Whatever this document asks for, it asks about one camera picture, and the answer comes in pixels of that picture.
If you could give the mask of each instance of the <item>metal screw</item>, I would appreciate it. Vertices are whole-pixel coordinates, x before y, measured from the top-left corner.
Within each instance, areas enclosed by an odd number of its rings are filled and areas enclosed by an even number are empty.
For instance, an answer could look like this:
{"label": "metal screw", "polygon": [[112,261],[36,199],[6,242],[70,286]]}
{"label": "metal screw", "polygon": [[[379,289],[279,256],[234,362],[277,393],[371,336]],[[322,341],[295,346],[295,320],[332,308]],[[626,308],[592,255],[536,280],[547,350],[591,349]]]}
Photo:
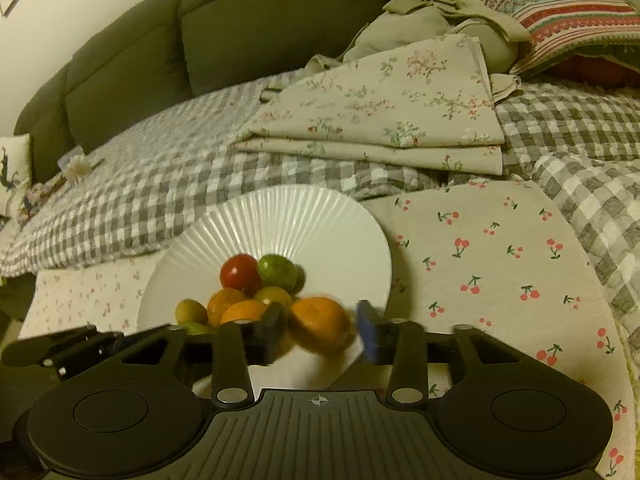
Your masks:
{"label": "metal screw", "polygon": [[398,388],[391,394],[391,397],[396,402],[402,402],[402,404],[415,404],[422,400],[422,393],[415,388]]}
{"label": "metal screw", "polygon": [[218,400],[225,404],[236,404],[242,402],[248,397],[248,393],[242,388],[225,388],[218,392]]}

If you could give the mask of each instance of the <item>crosshair marking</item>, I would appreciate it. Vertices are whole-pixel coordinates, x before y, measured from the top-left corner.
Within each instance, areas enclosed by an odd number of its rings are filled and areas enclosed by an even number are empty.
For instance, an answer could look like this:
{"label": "crosshair marking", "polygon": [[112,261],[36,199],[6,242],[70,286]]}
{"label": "crosshair marking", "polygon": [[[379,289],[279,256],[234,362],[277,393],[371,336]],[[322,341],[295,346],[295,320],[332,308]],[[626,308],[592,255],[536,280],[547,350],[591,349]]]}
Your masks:
{"label": "crosshair marking", "polygon": [[313,399],[309,399],[309,402],[314,403],[316,406],[324,406],[326,403],[330,401],[326,397],[323,397],[322,395],[318,395],[318,396],[315,396]]}

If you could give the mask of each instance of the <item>striped pillow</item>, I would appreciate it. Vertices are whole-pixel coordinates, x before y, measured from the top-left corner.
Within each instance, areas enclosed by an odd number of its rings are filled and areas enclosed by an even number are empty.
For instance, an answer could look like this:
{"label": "striped pillow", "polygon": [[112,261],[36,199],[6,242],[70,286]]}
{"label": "striped pillow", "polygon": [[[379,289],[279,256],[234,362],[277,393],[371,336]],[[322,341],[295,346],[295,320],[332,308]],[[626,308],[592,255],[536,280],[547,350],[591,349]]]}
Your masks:
{"label": "striped pillow", "polygon": [[640,72],[640,15],[626,0],[481,0],[518,20],[531,49],[511,68],[530,76],[581,54]]}

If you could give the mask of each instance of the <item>couch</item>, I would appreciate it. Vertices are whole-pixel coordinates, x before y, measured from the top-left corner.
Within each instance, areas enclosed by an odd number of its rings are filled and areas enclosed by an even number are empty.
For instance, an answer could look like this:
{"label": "couch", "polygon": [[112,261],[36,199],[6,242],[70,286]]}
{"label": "couch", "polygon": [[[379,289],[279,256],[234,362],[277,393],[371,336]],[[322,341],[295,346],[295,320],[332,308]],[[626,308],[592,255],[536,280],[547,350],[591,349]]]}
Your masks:
{"label": "couch", "polygon": [[[172,105],[337,57],[389,0],[144,0],[95,34],[34,94],[14,135],[31,135],[32,182]],[[24,320],[35,276],[0,286],[0,308]]]}

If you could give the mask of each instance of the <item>red tomato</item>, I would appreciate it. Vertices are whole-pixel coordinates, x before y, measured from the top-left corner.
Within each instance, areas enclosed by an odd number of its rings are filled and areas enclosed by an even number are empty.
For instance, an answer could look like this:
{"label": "red tomato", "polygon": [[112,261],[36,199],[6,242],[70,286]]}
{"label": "red tomato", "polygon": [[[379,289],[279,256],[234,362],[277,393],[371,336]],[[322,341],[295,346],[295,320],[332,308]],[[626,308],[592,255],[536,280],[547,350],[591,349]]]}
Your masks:
{"label": "red tomato", "polygon": [[251,297],[262,287],[262,280],[258,275],[258,262],[250,254],[232,256],[220,269],[220,285],[242,290]]}

